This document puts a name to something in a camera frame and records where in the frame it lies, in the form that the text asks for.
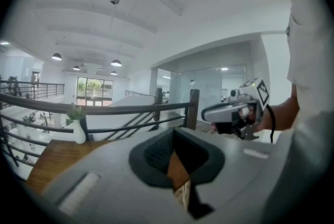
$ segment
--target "glass door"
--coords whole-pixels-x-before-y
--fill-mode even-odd
[[[108,106],[112,104],[114,81],[78,77],[77,105]]]

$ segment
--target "hand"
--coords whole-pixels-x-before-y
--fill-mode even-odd
[[[254,106],[249,106],[248,108],[249,108],[249,113],[248,113],[247,118],[250,121],[254,122],[255,117],[256,117],[256,114],[255,114],[256,111],[254,109]],[[254,133],[255,132],[260,132],[260,131],[265,129],[265,126],[266,126],[266,123],[267,123],[267,118],[268,118],[268,112],[265,111],[264,117],[262,118],[262,121],[260,123],[256,124],[256,125],[254,125]],[[215,123],[211,123],[211,130],[213,132],[217,132],[217,127],[216,127]]]
[[[255,110],[254,106],[252,106],[252,105],[249,106],[248,109],[249,109],[249,113],[248,113],[247,118],[250,121],[254,122],[255,121],[255,117],[256,117],[256,110]],[[266,120],[265,120],[265,114],[264,114],[264,117],[262,118],[261,122],[258,123],[258,124],[256,124],[256,125],[254,125],[253,132],[254,133],[255,132],[260,132],[260,131],[262,131],[262,130],[265,129],[265,126],[266,126]]]

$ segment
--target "black strap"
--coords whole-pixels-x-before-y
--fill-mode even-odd
[[[267,109],[270,113],[270,116],[271,116],[271,121],[272,121],[272,128],[271,128],[271,134],[270,134],[270,142],[272,143],[272,137],[273,137],[273,133],[276,129],[276,118],[275,118],[275,115],[273,113],[273,110],[272,108],[267,104]]]

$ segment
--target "black opening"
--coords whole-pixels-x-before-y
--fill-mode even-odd
[[[134,147],[129,164],[144,183],[173,188],[167,172],[174,151],[190,176],[188,212],[196,219],[201,218],[214,209],[200,202],[196,185],[213,181],[223,168],[225,158],[219,148],[181,129],[170,128]]]

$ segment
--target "person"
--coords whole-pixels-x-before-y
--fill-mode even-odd
[[[286,33],[290,51],[287,78],[292,91],[284,103],[272,106],[278,131],[294,127],[321,111],[334,110],[333,23],[325,1],[291,0]],[[249,119],[254,120],[254,115],[253,110]],[[271,128],[266,109],[254,131]]]

